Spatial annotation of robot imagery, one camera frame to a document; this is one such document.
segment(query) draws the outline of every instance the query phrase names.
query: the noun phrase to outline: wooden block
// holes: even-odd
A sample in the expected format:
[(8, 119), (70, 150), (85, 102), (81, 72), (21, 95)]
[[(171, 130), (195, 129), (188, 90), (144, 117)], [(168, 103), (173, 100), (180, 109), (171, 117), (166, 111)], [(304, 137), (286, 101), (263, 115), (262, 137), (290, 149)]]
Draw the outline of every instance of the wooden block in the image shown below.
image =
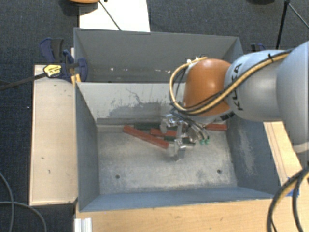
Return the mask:
[(165, 141), (163, 139), (160, 138), (156, 138), (150, 134), (147, 134), (141, 130), (137, 130), (131, 126), (125, 125), (123, 128), (123, 132), (130, 134), (132, 136), (135, 136), (137, 138), (140, 138), (144, 141), (147, 141), (151, 144), (154, 144), (156, 146), (159, 146), (161, 148), (167, 149), (169, 147), (169, 142)]
[(150, 129), (150, 134), (158, 137), (176, 137), (177, 132), (175, 130), (168, 130), (166, 133), (162, 133), (159, 129)]
[(209, 131), (225, 131), (227, 130), (227, 125), (226, 124), (209, 124), (206, 126), (207, 130)]

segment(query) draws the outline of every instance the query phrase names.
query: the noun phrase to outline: black wire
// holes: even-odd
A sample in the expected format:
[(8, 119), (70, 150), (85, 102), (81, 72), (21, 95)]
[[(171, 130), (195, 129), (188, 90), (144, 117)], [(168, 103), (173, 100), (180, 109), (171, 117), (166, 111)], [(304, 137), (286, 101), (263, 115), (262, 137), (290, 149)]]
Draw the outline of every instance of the black wire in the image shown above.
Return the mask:
[(274, 198), (272, 199), (272, 202), (268, 209), (268, 215), (267, 215), (267, 231), (272, 232), (271, 226), (273, 224), (272, 220), (272, 214), (274, 212), (275, 206), (279, 200), (279, 197), (282, 195), (282, 193), (290, 187), (300, 176), (303, 172), (308, 172), (308, 167), (302, 169), (301, 171), (297, 172), (295, 175), (293, 175), (287, 182), (284, 183), (284, 185), (276, 192)]
[(272, 225), (272, 227), (274, 228), (275, 232), (278, 232), (278, 230), (277, 230), (277, 228), (276, 228), (276, 226), (275, 226), (275, 224), (274, 224), (273, 221), (271, 221), (271, 225)]
[(297, 196), (298, 196), (298, 191), (299, 191), (300, 184), (302, 183), (302, 181), (305, 178), (307, 173), (308, 173), (308, 167), (307, 167), (307, 170), (303, 171), (301, 173), (301, 175), (299, 176), (299, 178), (297, 179), (297, 183), (296, 183), (294, 191), (293, 191), (293, 200), (292, 200), (293, 216), (294, 216), (294, 221), (295, 221), (295, 224), (296, 224), (299, 232), (303, 232), (304, 230), (303, 230), (303, 228), (302, 228), (302, 226), (300, 224), (299, 217), (298, 217)]
[(27, 205), (27, 204), (24, 204), (24, 203), (15, 202), (14, 199), (13, 199), (12, 189), (11, 189), (9, 183), (8, 183), (7, 180), (4, 178), (4, 176), (2, 175), (1, 172), (0, 172), (0, 177), (1, 177), (1, 179), (4, 181), (4, 183), (5, 183), (6, 187), (7, 187), (7, 190), (8, 190), (8, 192), (9, 192), (9, 194), (10, 194), (10, 198), (11, 198), (11, 201), (2, 201), (2, 202), (0, 202), (0, 205), (11, 204), (11, 206), (12, 206), (11, 224), (10, 224), (9, 232), (12, 231), (13, 224), (14, 224), (14, 213), (15, 213), (14, 206), (15, 206), (15, 205), (19, 205), (19, 206), (28, 208), (28, 209), (30, 209), (31, 211), (33, 211), (35, 214), (37, 214), (38, 217), (41, 219), (41, 221), (42, 221), (42, 223), (43, 223), (44, 231), (47, 232), (46, 222), (45, 222), (43, 216), (41, 215), (41, 213), (38, 212), (35, 208), (31, 207), (30, 205)]
[(14, 198), (13, 198), (13, 193), (12, 193), (12, 189), (9, 185), (9, 183), (7, 182), (7, 180), (4, 178), (4, 176), (2, 175), (2, 173), (0, 172), (0, 177), (1, 179), (3, 180), (3, 182), (5, 183), (6, 185), (6, 188), (10, 194), (10, 199), (11, 199), (11, 205), (12, 205), (12, 208), (11, 208), (11, 223), (10, 223), (10, 228), (9, 228), (9, 232), (12, 232), (12, 229), (13, 229), (13, 224), (14, 224), (14, 214), (15, 214), (15, 210), (14, 210)]
[[(11, 204), (12, 202), (11, 201), (3, 201), (3, 202), (0, 202), (0, 205), (4, 205), (4, 204)], [(18, 205), (18, 206), (21, 206), (21, 207), (25, 207), (27, 209), (30, 209), (31, 211), (33, 211), (36, 215), (38, 215), (38, 217), (41, 219), (42, 221), (42, 224), (44, 226), (44, 231), (47, 232), (47, 226), (46, 226), (46, 222), (43, 218), (43, 216), (41, 215), (41, 213), (36, 210), (35, 208), (33, 208), (32, 206), (30, 205), (27, 205), (25, 203), (19, 203), (19, 202), (13, 202), (15, 205)]]
[(297, 15), (297, 17), (305, 24), (305, 26), (309, 29), (308, 24), (305, 22), (305, 20), (300, 16), (300, 14), (296, 11), (296, 9), (294, 9), (294, 7), (288, 3), (288, 6), (292, 9), (292, 11), (295, 13), (295, 15)]
[(184, 77), (184, 74), (185, 74), (185, 69), (181, 70), (180, 72), (182, 72), (182, 75), (181, 75), (181, 77), (180, 77), (180, 80), (179, 80), (178, 85), (177, 85), (177, 88), (176, 88), (175, 99), (176, 99), (177, 94), (178, 94), (178, 89), (179, 89), (180, 83), (181, 83), (182, 80), (183, 80), (183, 77)]
[(205, 136), (204, 136), (204, 133), (203, 133), (203, 128), (199, 124), (197, 124), (195, 121), (193, 121), (192, 119), (184, 117), (184, 116), (176, 113), (175, 110), (176, 110), (175, 108), (171, 109), (170, 113), (172, 115), (174, 115), (175, 117), (180, 118), (181, 120), (187, 122), (190, 126), (195, 125), (196, 127), (198, 127), (199, 128), (199, 132), (198, 133), (201, 135), (202, 139), (205, 140)]
[(107, 11), (107, 9), (105, 8), (105, 6), (103, 5), (103, 3), (101, 3), (101, 1), (98, 1), (99, 4), (101, 4), (101, 6), (103, 7), (103, 9), (105, 10), (105, 12), (108, 14), (108, 16), (110, 17), (110, 19), (112, 20), (112, 22), (116, 25), (116, 27), (118, 28), (119, 31), (122, 31), (120, 29), (120, 27), (118, 26), (118, 24), (115, 22), (114, 18), (111, 16), (111, 14)]

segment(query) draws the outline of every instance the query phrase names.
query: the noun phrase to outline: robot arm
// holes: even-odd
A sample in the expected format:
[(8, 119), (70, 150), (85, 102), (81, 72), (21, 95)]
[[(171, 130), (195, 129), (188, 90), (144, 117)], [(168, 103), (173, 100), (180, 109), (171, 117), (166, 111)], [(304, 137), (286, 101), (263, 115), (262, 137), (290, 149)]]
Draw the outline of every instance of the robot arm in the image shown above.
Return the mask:
[(195, 62), (181, 104), (173, 85), (189, 64), (170, 79), (171, 104), (180, 115), (203, 125), (231, 112), (254, 121), (282, 120), (295, 152), (308, 150), (308, 42), (293, 51), (243, 55), (231, 65), (219, 59)]

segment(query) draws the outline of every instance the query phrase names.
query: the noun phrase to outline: cable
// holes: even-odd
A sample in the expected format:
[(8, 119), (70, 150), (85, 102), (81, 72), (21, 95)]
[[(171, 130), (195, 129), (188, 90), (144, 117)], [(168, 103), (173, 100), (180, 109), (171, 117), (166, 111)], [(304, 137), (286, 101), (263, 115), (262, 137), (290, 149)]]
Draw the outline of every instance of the cable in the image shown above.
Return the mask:
[(300, 16), (300, 14), (296, 11), (296, 9), (294, 9), (294, 7), (288, 3), (288, 6), (292, 9), (292, 11), (295, 13), (295, 15), (302, 21), (302, 23), (305, 24), (305, 26), (309, 29), (309, 26), (308, 24), (305, 22), (305, 20)]
[(110, 17), (110, 19), (112, 20), (112, 22), (116, 25), (116, 27), (118, 28), (119, 31), (122, 31), (120, 29), (120, 27), (118, 26), (118, 24), (115, 22), (114, 18), (111, 16), (111, 14), (107, 11), (107, 9), (105, 8), (105, 6), (103, 5), (103, 3), (99, 0), (98, 1), (99, 4), (101, 4), (101, 6), (103, 7), (103, 9), (105, 10), (105, 12), (108, 14), (108, 16)]
[(296, 224), (299, 232), (303, 232), (304, 230), (303, 230), (303, 228), (300, 224), (299, 217), (298, 217), (297, 195), (298, 195), (300, 184), (302, 183), (303, 179), (306, 177), (307, 174), (308, 174), (308, 167), (307, 167), (307, 169), (302, 171), (301, 175), (297, 179), (297, 183), (296, 183), (294, 191), (293, 191), (293, 200), (292, 200), (293, 216), (294, 216), (294, 221), (295, 221), (295, 224)]
[[(3, 201), (3, 202), (0, 202), (0, 205), (1, 205), (1, 204), (11, 204), (11, 203), (12, 203), (11, 201)], [(42, 224), (43, 224), (43, 226), (44, 226), (44, 231), (47, 232), (46, 222), (45, 222), (43, 216), (41, 215), (41, 213), (40, 213), (38, 210), (36, 210), (36, 209), (33, 208), (32, 206), (27, 205), (27, 204), (25, 204), (25, 203), (14, 202), (14, 204), (15, 204), (15, 205), (19, 205), (19, 206), (21, 206), (21, 207), (25, 207), (25, 208), (30, 209), (31, 211), (33, 211), (33, 212), (41, 219)]]
[(271, 230), (271, 226), (273, 224), (272, 214), (274, 212), (274, 209), (276, 208), (276, 205), (279, 204), (280, 201), (293, 189), (294, 184), (298, 181), (298, 178), (302, 176), (303, 174), (305, 176), (308, 175), (308, 167), (302, 169), (301, 171), (293, 175), (286, 183), (284, 183), (284, 185), (275, 194), (269, 206), (269, 209), (268, 209), (268, 215), (267, 215), (267, 231), (268, 232), (272, 232)]
[[(171, 105), (173, 107), (176, 108), (176, 110), (183, 112), (187, 115), (200, 115), (202, 113), (205, 113), (207, 111), (209, 111), (210, 109), (212, 109), (213, 107), (215, 107), (216, 105), (218, 105), (226, 96), (228, 96), (232, 91), (234, 91), (241, 83), (243, 83), (249, 76), (251, 76), (252, 74), (254, 74), (255, 72), (257, 72), (258, 70), (262, 69), (263, 67), (281, 60), (285, 57), (287, 57), (289, 55), (290, 52), (283, 52), (283, 53), (278, 53), (275, 54), (273, 56), (269, 56), (269, 58), (266, 58), (262, 61), (260, 61), (259, 63), (253, 65), (250, 69), (248, 69), (246, 72), (244, 72), (243, 74), (241, 74), (241, 76), (239, 76), (237, 79), (234, 79), (234, 81), (228, 85), (225, 89), (223, 89), (222, 91), (218, 92), (217, 94), (214, 95), (214, 98), (212, 98), (210, 101), (209, 98), (206, 98), (204, 101), (202, 101), (202, 103), (206, 102), (205, 104), (202, 104), (199, 107), (195, 107), (193, 109), (188, 109), (185, 107), (182, 107), (179, 103), (177, 103), (174, 94), (173, 94), (173, 83), (174, 83), (174, 77), (175, 75), (181, 71), (182, 69), (186, 69), (188, 64), (184, 64), (180, 67), (178, 67), (175, 72), (171, 75), (171, 78), (169, 80), (169, 96), (170, 96), (170, 100), (171, 100)], [(196, 62), (196, 61), (201, 61), (205, 58), (199, 58), (196, 60), (193, 60), (192, 62)]]
[(4, 178), (4, 176), (2, 175), (1, 172), (0, 172), (0, 177), (4, 181), (4, 183), (5, 183), (6, 187), (7, 187), (7, 190), (9, 191), (10, 198), (11, 198), (11, 201), (2, 201), (2, 202), (0, 202), (0, 205), (5, 205), (5, 204), (11, 204), (12, 205), (12, 215), (11, 215), (11, 224), (10, 224), (9, 232), (12, 232), (12, 228), (13, 228), (13, 224), (14, 224), (14, 213), (15, 213), (14, 206), (15, 205), (19, 205), (21, 207), (25, 207), (27, 209), (30, 209), (32, 212), (34, 212), (41, 219), (42, 224), (44, 226), (44, 231), (47, 232), (46, 222), (45, 222), (43, 216), (41, 215), (41, 213), (38, 212), (35, 208), (31, 207), (30, 205), (27, 205), (27, 204), (24, 204), (24, 203), (15, 202), (14, 199), (13, 199), (13, 193), (12, 193), (11, 187), (10, 187), (9, 183), (7, 182), (7, 180)]
[(9, 183), (6, 181), (6, 179), (4, 178), (4, 176), (2, 175), (1, 172), (0, 172), (0, 177), (3, 180), (3, 182), (5, 183), (6, 188), (9, 191), (9, 194), (10, 194), (11, 205), (12, 205), (12, 208), (11, 208), (11, 213), (12, 214), (11, 214), (11, 223), (10, 223), (9, 232), (12, 232), (13, 224), (14, 224), (14, 214), (15, 214), (13, 193), (12, 193), (12, 189), (11, 189)]

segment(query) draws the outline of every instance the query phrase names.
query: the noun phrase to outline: wooden board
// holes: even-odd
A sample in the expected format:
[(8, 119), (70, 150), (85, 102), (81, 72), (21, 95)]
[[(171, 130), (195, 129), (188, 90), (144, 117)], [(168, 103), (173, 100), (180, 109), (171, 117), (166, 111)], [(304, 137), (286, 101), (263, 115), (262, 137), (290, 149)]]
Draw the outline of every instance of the wooden board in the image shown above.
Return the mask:
[[(281, 122), (265, 123), (269, 144), (281, 183), (301, 169)], [(93, 232), (262, 232), (266, 231), (267, 211), (271, 200), (210, 203), (152, 209), (79, 213), (77, 218), (92, 218)], [(298, 212), (304, 231), (309, 232), (309, 188), (300, 188)], [(296, 231), (292, 198), (285, 197), (274, 213), (279, 232)]]

